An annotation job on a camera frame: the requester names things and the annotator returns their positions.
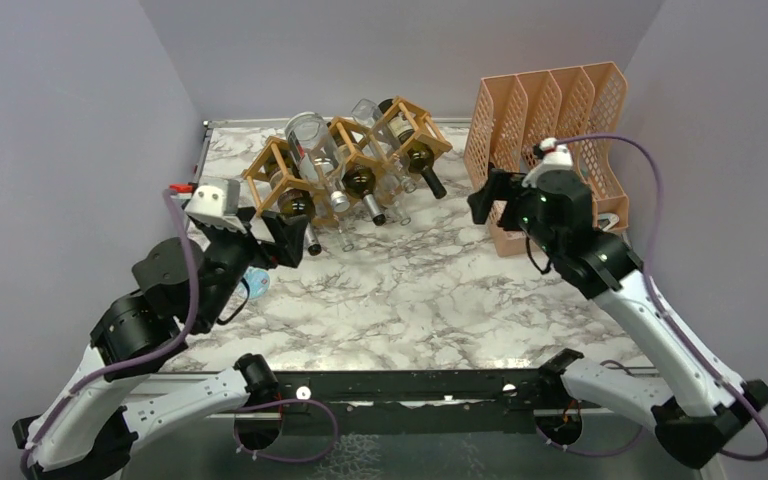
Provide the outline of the green wine bottle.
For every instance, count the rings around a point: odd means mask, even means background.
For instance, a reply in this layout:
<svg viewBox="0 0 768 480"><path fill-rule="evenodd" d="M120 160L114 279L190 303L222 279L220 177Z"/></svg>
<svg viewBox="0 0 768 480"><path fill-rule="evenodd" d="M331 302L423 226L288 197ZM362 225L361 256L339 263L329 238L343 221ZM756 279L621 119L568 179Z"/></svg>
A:
<svg viewBox="0 0 768 480"><path fill-rule="evenodd" d="M353 164L342 176L345 191L359 199L376 226L386 223L386 215L375 198L376 176L373 170L362 164Z"/></svg>
<svg viewBox="0 0 768 480"><path fill-rule="evenodd" d="M387 139L395 141L392 163L412 178L421 178L436 199L448 191L435 171L436 161L452 149L431 113L403 97L391 97L377 105L382 114L376 123Z"/></svg>
<svg viewBox="0 0 768 480"><path fill-rule="evenodd" d="M301 189L287 189L278 197L277 203L280 213L287 218L302 215L308 218L309 224L304 234L304 245L309 255L320 255L322 245L312 224L316 209L310 193Z"/></svg>

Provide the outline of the square clear glass bottle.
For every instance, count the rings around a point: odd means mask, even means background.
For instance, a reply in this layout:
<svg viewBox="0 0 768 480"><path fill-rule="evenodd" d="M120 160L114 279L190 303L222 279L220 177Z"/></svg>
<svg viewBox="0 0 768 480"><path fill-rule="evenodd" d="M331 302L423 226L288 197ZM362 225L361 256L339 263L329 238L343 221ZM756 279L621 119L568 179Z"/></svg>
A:
<svg viewBox="0 0 768 480"><path fill-rule="evenodd" d="M333 214L335 229L340 248L343 252L350 252L355 248L352 234L347 221L338 214Z"/></svg>

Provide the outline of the wooden lattice wine rack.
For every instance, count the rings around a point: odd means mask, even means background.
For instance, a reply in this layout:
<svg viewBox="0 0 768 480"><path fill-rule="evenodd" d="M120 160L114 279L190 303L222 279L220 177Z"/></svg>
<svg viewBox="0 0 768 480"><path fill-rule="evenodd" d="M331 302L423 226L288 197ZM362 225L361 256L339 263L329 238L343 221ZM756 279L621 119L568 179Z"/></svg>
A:
<svg viewBox="0 0 768 480"><path fill-rule="evenodd" d="M375 198L386 215L390 196L404 193L394 178L384 169L382 162L376 157L368 141L368 129L357 123L352 113L349 117L340 116L326 119L329 131L337 147L337 159L340 162L336 176L340 186L345 191L342 176L353 164L362 164L371 168L376 176ZM249 187L254 205L258 214L268 210L277 210L278 197L287 189L301 189L310 193L316 209L312 224L315 226L334 227L333 214L343 216L356 205L363 203L356 198L349 197L351 206L343 213L335 213L325 198L325 191L311 185L303 179L297 165L291 157L291 148L288 144L285 127L281 137L270 136L267 138L264 148L255 157L251 165L243 171L242 178Z"/></svg>

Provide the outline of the clear bottle silver cap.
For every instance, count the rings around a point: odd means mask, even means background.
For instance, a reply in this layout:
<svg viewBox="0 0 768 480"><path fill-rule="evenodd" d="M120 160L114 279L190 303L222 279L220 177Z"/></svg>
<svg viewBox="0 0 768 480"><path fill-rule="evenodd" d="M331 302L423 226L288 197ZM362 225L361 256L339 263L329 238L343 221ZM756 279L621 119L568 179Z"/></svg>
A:
<svg viewBox="0 0 768 480"><path fill-rule="evenodd" d="M336 176L340 162L327 121L318 113L302 112L287 122L285 135L302 178L325 191L335 213L347 211L351 202Z"/></svg>

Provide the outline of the frosted clear bottle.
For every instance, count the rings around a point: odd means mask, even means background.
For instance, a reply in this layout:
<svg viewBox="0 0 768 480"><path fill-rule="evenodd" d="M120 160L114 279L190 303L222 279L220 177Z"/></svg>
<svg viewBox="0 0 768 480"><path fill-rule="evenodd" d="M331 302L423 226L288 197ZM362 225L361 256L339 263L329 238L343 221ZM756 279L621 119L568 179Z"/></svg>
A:
<svg viewBox="0 0 768 480"><path fill-rule="evenodd" d="M368 98L360 99L352 109L353 119L368 129L368 143L382 162L385 171L394 178L404 193L411 194L416 191L417 185L406 173L401 161L394 159L398 145L385 126L378 124L382 116L378 105Z"/></svg>

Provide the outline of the slim clear glass bottle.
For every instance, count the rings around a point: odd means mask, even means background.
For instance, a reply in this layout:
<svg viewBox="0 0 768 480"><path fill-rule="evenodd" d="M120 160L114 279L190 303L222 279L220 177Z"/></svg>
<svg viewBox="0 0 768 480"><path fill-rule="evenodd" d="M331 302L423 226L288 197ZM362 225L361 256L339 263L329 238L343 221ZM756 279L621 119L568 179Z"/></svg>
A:
<svg viewBox="0 0 768 480"><path fill-rule="evenodd" d="M388 211L391 213L391 216L402 226L409 225L412 221L412 217L405 209L399 194L390 196Z"/></svg>

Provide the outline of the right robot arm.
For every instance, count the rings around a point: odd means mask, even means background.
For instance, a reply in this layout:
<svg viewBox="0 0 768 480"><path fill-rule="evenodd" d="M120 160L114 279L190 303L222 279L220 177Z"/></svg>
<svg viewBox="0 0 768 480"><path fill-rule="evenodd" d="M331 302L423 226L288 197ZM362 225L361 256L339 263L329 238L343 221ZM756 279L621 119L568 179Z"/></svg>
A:
<svg viewBox="0 0 768 480"><path fill-rule="evenodd" d="M651 431L682 465L700 469L768 405L768 386L745 380L720 361L683 322L618 236L594 225L592 192L572 171L529 180L493 169L468 203L475 223L489 218L523 232L550 266L606 312L660 373L661 383L634 378L565 350L537 380L539 398L560 407L575 398L596 403Z"/></svg>

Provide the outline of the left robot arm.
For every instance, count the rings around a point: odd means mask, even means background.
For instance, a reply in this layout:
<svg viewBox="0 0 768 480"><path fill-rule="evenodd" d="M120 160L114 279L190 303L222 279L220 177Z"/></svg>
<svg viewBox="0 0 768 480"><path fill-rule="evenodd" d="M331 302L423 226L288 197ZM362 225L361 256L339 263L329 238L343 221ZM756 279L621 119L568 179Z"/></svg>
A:
<svg viewBox="0 0 768 480"><path fill-rule="evenodd" d="M129 394L186 350L192 334L206 334L251 267L297 267L307 218L263 215L270 238L250 229L254 211L239 209L223 229L199 222L209 245L186 233L181 212L176 235L154 246L132 269L137 287L116 299L91 331L79 367L41 415L14 423L27 479L105 479L141 447L187 423L234 407L258 411L277 398L279 384L263 356L245 354L205 381L155 400Z"/></svg>

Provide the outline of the blue white small object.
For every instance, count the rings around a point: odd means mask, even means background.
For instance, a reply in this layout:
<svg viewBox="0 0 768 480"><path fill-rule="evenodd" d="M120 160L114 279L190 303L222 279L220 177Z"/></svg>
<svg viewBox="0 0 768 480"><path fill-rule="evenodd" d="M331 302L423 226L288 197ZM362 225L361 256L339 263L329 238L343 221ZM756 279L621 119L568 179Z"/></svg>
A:
<svg viewBox="0 0 768 480"><path fill-rule="evenodd" d="M270 276L261 268L249 267L241 278L236 293L244 299L262 297L270 287Z"/></svg>

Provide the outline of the peach plastic file organizer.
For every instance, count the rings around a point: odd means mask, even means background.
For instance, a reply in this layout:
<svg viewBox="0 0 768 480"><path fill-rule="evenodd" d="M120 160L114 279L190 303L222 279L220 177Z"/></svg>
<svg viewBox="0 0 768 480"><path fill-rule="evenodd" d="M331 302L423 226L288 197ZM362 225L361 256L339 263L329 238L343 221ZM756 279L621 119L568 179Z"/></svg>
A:
<svg viewBox="0 0 768 480"><path fill-rule="evenodd" d="M627 88L613 62L482 78L464 151L473 187L484 185L492 166L529 172L538 163L532 148L545 138L613 132ZM576 171L593 192L595 225L624 235L630 202L609 152L607 140L571 146Z"/></svg>

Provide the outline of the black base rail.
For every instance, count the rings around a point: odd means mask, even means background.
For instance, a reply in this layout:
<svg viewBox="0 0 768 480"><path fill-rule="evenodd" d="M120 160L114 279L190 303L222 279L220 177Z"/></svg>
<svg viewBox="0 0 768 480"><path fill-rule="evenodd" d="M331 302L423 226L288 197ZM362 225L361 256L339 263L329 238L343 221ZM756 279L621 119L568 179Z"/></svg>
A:
<svg viewBox="0 0 768 480"><path fill-rule="evenodd" d="M238 413L234 435L251 449L280 435L533 434L537 410L571 398L560 375L582 353L564 349L538 368L280 372L265 411Z"/></svg>

